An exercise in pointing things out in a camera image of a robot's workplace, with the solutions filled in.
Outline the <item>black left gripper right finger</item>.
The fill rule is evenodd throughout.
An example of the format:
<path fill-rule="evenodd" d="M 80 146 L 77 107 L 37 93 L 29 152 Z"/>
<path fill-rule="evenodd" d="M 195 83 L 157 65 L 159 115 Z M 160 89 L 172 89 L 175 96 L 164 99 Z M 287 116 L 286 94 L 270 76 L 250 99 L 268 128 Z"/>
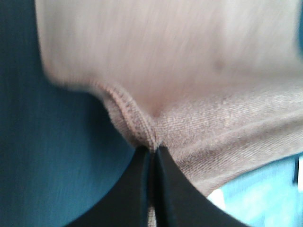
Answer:
<path fill-rule="evenodd" d="M 158 227 L 246 227 L 201 194 L 169 150 L 155 151 L 155 213 Z"/>

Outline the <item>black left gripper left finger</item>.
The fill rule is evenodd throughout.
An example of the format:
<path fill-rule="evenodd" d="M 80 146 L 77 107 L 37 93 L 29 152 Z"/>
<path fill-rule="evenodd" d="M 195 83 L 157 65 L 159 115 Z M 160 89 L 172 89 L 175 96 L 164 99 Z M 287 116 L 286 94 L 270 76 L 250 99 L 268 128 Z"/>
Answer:
<path fill-rule="evenodd" d="M 68 227 L 148 226 L 150 152 L 138 147 L 113 188 Z"/>

